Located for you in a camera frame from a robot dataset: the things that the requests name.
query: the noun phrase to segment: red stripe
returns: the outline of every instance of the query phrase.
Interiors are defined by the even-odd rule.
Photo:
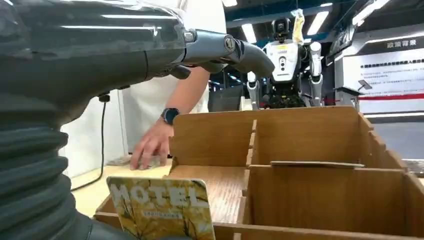
[[[408,99],[424,99],[424,93],[405,94],[395,96],[360,96],[359,100],[408,100]]]

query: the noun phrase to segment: white shirt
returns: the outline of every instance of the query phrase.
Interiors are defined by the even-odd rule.
[[[222,0],[146,0],[145,2],[183,10],[182,17],[187,28],[227,32]],[[125,128],[130,152],[158,120],[178,81],[174,76],[168,75],[123,90]],[[191,113],[207,113],[208,100],[207,85]]]

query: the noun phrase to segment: wooden table surface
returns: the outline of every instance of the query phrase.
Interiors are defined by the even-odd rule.
[[[147,170],[130,170],[128,165],[105,166],[103,177],[99,181],[73,192],[73,195],[76,199],[76,209],[80,213],[89,217],[92,217],[95,214],[96,209],[109,195],[109,189],[106,185],[106,178],[108,176],[162,178],[163,176],[169,174],[171,169],[171,162],[172,160],[170,159],[166,166]],[[96,169],[81,176],[74,177],[71,179],[72,187],[74,188],[94,180],[99,176],[99,174],[100,169]],[[424,178],[421,178],[420,181],[424,185]]]

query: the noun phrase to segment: smartwatch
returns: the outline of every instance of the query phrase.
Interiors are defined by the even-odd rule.
[[[179,114],[180,111],[177,108],[165,108],[160,116],[163,118],[165,123],[172,126],[174,124],[175,117]]]

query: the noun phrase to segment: yellow book cover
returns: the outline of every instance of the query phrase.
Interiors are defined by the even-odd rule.
[[[123,230],[138,240],[215,240],[202,180],[108,177],[107,185]]]

